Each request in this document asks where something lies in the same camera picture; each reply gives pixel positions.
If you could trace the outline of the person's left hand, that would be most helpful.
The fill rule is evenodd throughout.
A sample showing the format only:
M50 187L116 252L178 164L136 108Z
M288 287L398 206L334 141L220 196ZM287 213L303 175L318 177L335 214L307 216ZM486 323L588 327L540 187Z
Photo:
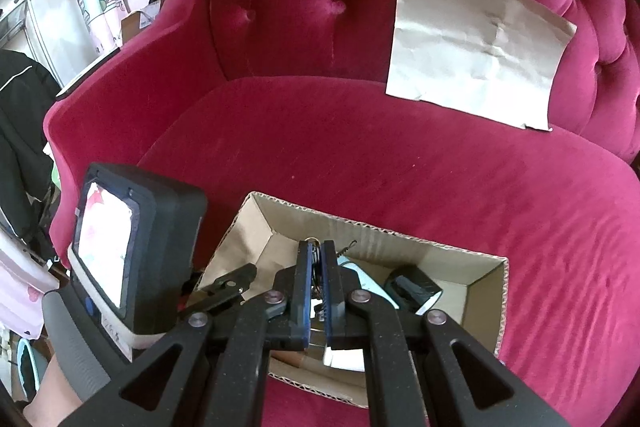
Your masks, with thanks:
M35 399L24 408L24 416L34 427L58 427L82 404L66 379L58 358L53 355Z

